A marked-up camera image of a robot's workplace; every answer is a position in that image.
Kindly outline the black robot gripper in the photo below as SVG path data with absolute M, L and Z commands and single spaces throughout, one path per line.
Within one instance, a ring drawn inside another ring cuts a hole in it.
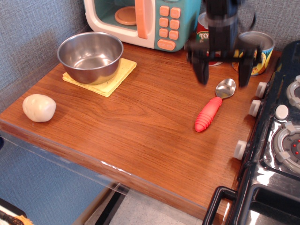
M 238 37 L 238 9 L 244 0 L 206 0 L 206 20 L 209 40 L 199 43 L 187 41 L 184 49 L 187 61 L 192 63 L 199 83 L 206 85 L 209 79 L 209 61 L 236 61 L 234 53 L 243 50 L 239 56 L 239 87 L 248 85 L 253 64 L 261 60 L 255 53 L 261 53 L 261 45 L 251 44 Z

